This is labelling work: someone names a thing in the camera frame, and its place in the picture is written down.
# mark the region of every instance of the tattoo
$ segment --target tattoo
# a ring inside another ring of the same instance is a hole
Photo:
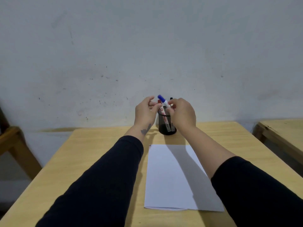
[[[147,127],[147,129],[141,130],[142,135],[146,135],[151,127],[152,127],[152,124],[150,123],[149,126]]]

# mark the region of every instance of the pen holder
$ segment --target pen holder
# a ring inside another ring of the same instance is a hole
[[[169,112],[166,110],[166,107],[164,108],[165,115],[161,114],[160,111],[158,111],[159,114],[159,132],[163,135],[173,135],[177,132],[177,129],[174,125],[172,125],[171,117]]]

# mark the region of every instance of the table leg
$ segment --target table leg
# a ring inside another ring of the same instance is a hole
[[[252,132],[253,136],[255,136],[261,143],[264,143],[266,137],[263,135],[264,129],[257,124]]]
[[[33,180],[42,169],[39,162],[36,160],[35,156],[31,153],[20,136],[14,146],[9,149],[9,152],[17,163],[23,168],[30,179]]]

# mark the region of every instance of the sheet of paper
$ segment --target sheet of paper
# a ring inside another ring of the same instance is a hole
[[[190,145],[151,145],[144,207],[224,211]]]

